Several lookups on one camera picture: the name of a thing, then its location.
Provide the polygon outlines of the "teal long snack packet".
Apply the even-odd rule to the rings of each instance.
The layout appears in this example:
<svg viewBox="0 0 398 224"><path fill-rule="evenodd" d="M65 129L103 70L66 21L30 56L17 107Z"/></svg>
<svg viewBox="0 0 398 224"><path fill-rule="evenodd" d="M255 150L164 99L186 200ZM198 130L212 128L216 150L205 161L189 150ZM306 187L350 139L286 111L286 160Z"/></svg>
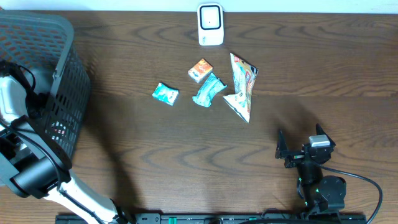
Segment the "teal long snack packet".
<svg viewBox="0 0 398 224"><path fill-rule="evenodd" d="M192 97L194 103L208 108L211 106L211 101L215 95L227 87L220 78L214 73L210 73L204 84L198 90L196 96Z"/></svg>

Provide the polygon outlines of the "yellow snack chip bag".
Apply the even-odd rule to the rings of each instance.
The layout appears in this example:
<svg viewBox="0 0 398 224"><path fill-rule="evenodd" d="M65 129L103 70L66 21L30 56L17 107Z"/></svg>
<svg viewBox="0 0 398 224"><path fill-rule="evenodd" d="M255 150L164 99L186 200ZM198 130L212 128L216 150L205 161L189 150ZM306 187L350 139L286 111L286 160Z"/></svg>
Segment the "yellow snack chip bag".
<svg viewBox="0 0 398 224"><path fill-rule="evenodd" d="M259 70L233 53L230 53L230 59L235 93L223 98L228 106L248 123L251 117L252 89Z"/></svg>

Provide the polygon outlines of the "orange small snack box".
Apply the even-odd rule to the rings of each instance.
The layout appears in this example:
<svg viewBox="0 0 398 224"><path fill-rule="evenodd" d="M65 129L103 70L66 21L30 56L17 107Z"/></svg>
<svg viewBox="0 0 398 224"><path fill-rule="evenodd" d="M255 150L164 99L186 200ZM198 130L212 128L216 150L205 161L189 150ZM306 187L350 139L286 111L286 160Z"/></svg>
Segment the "orange small snack box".
<svg viewBox="0 0 398 224"><path fill-rule="evenodd" d="M187 73L196 83L200 83L212 71L212 65L202 58Z"/></svg>

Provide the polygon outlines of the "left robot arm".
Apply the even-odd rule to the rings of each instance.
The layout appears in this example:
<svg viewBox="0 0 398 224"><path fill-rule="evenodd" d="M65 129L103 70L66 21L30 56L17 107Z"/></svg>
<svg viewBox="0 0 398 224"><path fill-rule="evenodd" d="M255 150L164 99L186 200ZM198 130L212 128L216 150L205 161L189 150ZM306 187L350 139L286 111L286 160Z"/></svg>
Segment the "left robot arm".
<svg viewBox="0 0 398 224"><path fill-rule="evenodd" d="M74 118L46 124L45 116L70 103L65 95L59 100L43 91L39 76L28 68L1 61L1 181L20 197L53 201L87 223L135 223L72 171Z"/></svg>

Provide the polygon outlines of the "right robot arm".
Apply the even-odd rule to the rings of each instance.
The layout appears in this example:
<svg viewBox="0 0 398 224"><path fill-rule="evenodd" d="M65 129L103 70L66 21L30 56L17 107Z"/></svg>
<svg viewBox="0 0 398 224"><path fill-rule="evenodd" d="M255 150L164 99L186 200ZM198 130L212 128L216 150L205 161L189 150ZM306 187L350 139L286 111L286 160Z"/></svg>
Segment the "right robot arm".
<svg viewBox="0 0 398 224"><path fill-rule="evenodd" d="M304 219L321 214L338 213L345 207L346 181L335 175L324 176L321 165L331 159L335 142L316 125L316 135L299 151L291 151L282 131L278 131L275 158L284 160L284 167L298 171L298 191L305 201Z"/></svg>

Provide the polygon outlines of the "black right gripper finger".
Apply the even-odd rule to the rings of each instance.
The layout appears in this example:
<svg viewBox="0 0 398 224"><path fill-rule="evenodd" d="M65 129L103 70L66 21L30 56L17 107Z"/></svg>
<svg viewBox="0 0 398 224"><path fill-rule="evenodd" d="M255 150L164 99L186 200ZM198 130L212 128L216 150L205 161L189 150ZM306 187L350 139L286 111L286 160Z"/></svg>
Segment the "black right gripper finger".
<svg viewBox="0 0 398 224"><path fill-rule="evenodd" d="M315 129L316 129L317 135L325 135L327 137L327 139L330 142L330 146L331 147L335 147L336 146L334 140L332 140L332 138L329 137L329 135L327 135L327 133L323 130L323 128L321 127L321 125L319 123L316 124Z"/></svg>
<svg viewBox="0 0 398 224"><path fill-rule="evenodd" d="M278 140L277 146L275 150L275 158L276 159L284 159L287 156L289 149L287 147L287 143L285 141L285 137L281 129L278 130Z"/></svg>

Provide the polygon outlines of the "teal small snack packet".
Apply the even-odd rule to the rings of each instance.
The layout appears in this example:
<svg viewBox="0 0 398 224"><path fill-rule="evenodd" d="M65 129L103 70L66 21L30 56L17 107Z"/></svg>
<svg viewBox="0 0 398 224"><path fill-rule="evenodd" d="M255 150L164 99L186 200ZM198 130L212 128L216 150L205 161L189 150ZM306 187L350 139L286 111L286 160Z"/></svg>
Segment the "teal small snack packet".
<svg viewBox="0 0 398 224"><path fill-rule="evenodd" d="M159 83L154 90L152 97L170 106L173 106L178 98L179 91Z"/></svg>

